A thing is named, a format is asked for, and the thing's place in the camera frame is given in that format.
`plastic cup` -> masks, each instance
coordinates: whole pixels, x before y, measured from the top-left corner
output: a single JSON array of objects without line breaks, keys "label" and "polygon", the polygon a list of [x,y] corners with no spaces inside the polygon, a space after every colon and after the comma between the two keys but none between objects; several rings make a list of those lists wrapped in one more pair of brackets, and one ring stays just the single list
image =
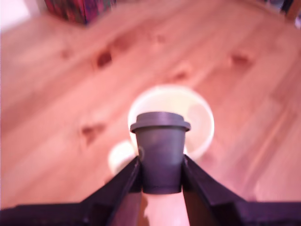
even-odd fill
[{"label": "plastic cup", "polygon": [[[214,118],[208,103],[193,90],[177,85],[162,85],[143,92],[132,104],[128,114],[128,128],[139,114],[146,112],[171,112],[184,117],[191,124],[186,133],[184,153],[192,159],[203,155],[214,135]],[[130,133],[138,154],[136,136]]]},{"label": "plastic cup", "polygon": [[138,115],[130,130],[137,137],[143,192],[181,192],[185,132],[190,130],[190,124],[175,113],[150,112]]}]

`wooden table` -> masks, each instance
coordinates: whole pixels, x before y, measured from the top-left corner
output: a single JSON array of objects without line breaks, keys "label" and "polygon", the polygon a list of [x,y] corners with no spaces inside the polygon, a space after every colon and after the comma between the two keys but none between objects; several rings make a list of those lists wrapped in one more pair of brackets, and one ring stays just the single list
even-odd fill
[{"label": "wooden table", "polygon": [[212,108],[201,167],[246,199],[301,200],[301,32],[240,0],[147,0],[88,27],[45,14],[1,34],[1,207],[103,186],[131,103],[166,83]]}]

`white plastic bowl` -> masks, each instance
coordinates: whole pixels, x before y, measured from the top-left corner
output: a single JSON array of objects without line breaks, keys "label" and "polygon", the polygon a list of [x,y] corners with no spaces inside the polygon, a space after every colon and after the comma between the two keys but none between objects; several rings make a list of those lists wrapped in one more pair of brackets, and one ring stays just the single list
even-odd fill
[{"label": "white plastic bowl", "polygon": [[[128,114],[128,128],[136,122],[137,115],[145,112],[173,112],[191,124],[186,133],[184,153],[197,159],[211,144],[214,135],[214,118],[208,103],[193,90],[177,85],[162,85],[143,92],[132,104]],[[135,134],[130,136],[137,153]]]}]

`gray cup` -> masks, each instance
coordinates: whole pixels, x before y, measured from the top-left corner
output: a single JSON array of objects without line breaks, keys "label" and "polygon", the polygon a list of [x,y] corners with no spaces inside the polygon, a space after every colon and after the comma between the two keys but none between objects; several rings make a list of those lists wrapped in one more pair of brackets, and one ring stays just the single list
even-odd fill
[{"label": "gray cup", "polygon": [[137,138],[143,192],[181,192],[185,132],[190,130],[190,124],[175,113],[149,112],[138,115],[137,122],[131,125],[130,130]]}]

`cup lid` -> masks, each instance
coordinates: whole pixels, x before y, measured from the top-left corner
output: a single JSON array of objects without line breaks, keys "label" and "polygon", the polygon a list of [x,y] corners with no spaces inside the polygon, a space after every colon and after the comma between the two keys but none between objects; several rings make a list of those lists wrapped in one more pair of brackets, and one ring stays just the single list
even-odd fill
[{"label": "cup lid", "polygon": [[184,118],[171,112],[147,112],[137,116],[137,122],[131,125],[130,131],[135,133],[136,129],[152,126],[177,126],[189,131],[191,126]]}]

